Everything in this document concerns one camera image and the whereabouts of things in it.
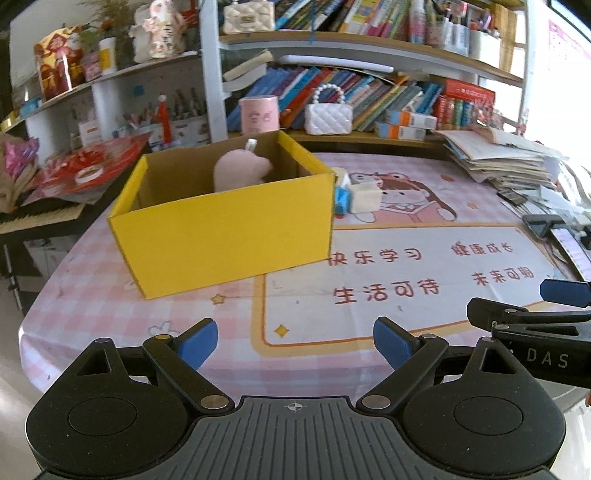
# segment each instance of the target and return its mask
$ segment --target floor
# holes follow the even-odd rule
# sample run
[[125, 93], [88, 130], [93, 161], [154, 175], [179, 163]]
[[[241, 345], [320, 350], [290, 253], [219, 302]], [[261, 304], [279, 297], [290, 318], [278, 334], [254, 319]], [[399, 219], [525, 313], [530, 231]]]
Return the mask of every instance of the floor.
[[22, 314], [0, 280], [0, 480], [33, 480], [39, 474], [25, 439], [25, 419], [41, 393], [22, 373], [18, 328]]

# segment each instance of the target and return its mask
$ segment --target small toy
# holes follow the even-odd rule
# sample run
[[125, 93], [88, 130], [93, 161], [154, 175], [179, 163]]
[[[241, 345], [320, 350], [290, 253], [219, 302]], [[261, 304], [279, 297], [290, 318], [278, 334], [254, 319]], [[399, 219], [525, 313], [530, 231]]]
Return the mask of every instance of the small toy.
[[175, 9], [172, 0], [154, 0], [150, 5], [150, 18], [142, 24], [152, 34], [150, 56], [167, 59], [184, 52], [183, 32], [187, 23]]
[[254, 153], [256, 140], [250, 138], [244, 150], [231, 150], [221, 156], [213, 169], [215, 192], [241, 189], [265, 183], [264, 177], [273, 169], [271, 162]]
[[347, 188], [348, 185], [351, 185], [351, 179], [349, 178], [349, 174], [344, 168], [341, 167], [333, 167], [331, 170], [336, 174], [336, 183], [337, 187], [341, 187], [343, 189]]
[[342, 187], [335, 188], [335, 215], [344, 215], [349, 211], [351, 193]]
[[382, 201], [382, 190], [375, 183], [358, 183], [349, 185], [351, 213], [369, 213], [379, 210]]

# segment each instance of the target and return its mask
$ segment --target beige quilted bag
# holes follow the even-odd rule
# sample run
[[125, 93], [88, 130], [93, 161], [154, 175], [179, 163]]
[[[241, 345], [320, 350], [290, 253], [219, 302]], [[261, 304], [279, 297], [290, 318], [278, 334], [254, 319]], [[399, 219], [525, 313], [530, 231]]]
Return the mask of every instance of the beige quilted bag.
[[258, 1], [239, 4], [233, 0], [223, 9], [223, 32], [226, 35], [275, 30], [275, 4]]

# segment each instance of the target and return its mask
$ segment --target red packaging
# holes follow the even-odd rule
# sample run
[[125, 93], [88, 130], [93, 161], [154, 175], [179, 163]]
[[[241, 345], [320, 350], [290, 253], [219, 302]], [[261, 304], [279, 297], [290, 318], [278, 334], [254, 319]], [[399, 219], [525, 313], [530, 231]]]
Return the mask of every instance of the red packaging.
[[86, 81], [80, 27], [55, 30], [34, 46], [34, 54], [44, 101]]
[[138, 158], [149, 137], [116, 138], [49, 159], [29, 184], [35, 191], [27, 203], [79, 193], [115, 179]]
[[441, 94], [457, 100], [473, 102], [477, 105], [490, 106], [494, 106], [496, 98], [496, 93], [492, 90], [454, 79], [445, 79]]

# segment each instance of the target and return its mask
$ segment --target figurine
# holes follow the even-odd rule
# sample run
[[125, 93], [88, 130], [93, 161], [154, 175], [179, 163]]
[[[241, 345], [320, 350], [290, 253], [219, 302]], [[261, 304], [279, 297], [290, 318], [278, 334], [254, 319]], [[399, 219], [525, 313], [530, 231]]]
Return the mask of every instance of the figurine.
[[187, 23], [175, 9], [172, 0], [154, 0], [150, 5], [150, 18], [144, 20], [142, 26], [152, 34], [152, 58], [167, 59], [184, 52], [182, 34]]

